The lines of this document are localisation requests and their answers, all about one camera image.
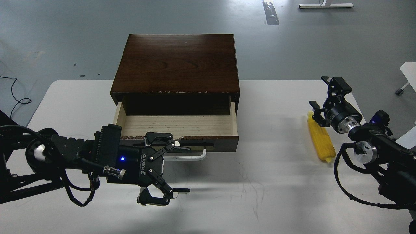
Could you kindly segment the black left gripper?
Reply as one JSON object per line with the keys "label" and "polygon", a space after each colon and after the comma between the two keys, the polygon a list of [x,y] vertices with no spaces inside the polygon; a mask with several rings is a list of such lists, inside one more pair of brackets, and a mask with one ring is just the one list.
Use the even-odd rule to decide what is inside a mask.
{"label": "black left gripper", "polygon": [[[119,145],[118,156],[115,161],[116,169],[125,169],[126,173],[122,180],[109,176],[108,183],[139,185],[140,192],[137,203],[145,205],[166,206],[171,199],[179,194],[191,192],[189,188],[171,188],[162,178],[165,153],[187,153],[190,148],[176,144],[171,133],[147,132],[145,141],[148,146],[144,148]],[[163,145],[160,150],[150,147],[153,144]],[[159,190],[158,196],[153,196],[149,186]]]}

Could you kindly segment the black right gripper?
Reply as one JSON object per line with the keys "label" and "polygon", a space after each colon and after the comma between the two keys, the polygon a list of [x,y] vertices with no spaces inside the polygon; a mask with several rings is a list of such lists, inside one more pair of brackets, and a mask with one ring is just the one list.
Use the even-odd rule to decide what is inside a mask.
{"label": "black right gripper", "polygon": [[349,102],[345,102],[345,96],[352,92],[352,88],[346,83],[342,77],[333,77],[329,79],[327,76],[322,76],[321,80],[327,85],[327,99],[324,105],[333,105],[328,108],[325,113],[326,119],[322,117],[325,109],[321,108],[317,102],[309,101],[313,109],[312,119],[320,127],[331,126],[337,133],[347,133],[349,127],[347,123],[350,121],[360,124],[363,119],[361,113],[355,109]]}

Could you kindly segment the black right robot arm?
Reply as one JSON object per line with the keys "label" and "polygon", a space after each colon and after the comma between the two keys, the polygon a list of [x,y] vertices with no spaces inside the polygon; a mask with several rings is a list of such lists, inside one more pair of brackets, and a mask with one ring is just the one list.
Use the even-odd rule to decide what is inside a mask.
{"label": "black right robot arm", "polygon": [[[415,233],[415,151],[407,149],[391,138],[389,115],[379,110],[370,122],[361,124],[362,114],[345,96],[352,88],[342,77],[322,76],[327,85],[327,99],[323,106],[310,101],[312,119],[319,128],[332,127],[351,140],[343,143],[334,162],[334,176],[339,188],[357,203],[385,209],[407,209],[412,221],[409,233]],[[393,203],[371,203],[361,200],[342,187],[338,176],[340,158],[353,170],[370,174],[378,182],[378,193]]]}

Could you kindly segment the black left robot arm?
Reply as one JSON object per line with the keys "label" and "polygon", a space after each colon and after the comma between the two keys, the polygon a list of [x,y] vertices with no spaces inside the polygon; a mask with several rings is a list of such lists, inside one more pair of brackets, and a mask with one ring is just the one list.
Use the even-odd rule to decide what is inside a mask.
{"label": "black left robot arm", "polygon": [[87,206],[100,186],[138,185],[137,203],[166,206],[175,193],[162,178],[164,155],[190,149],[169,133],[147,132],[144,147],[122,145],[121,127],[109,124],[94,140],[66,138],[52,128],[38,132],[19,125],[1,126],[1,203],[65,188],[69,199]]}

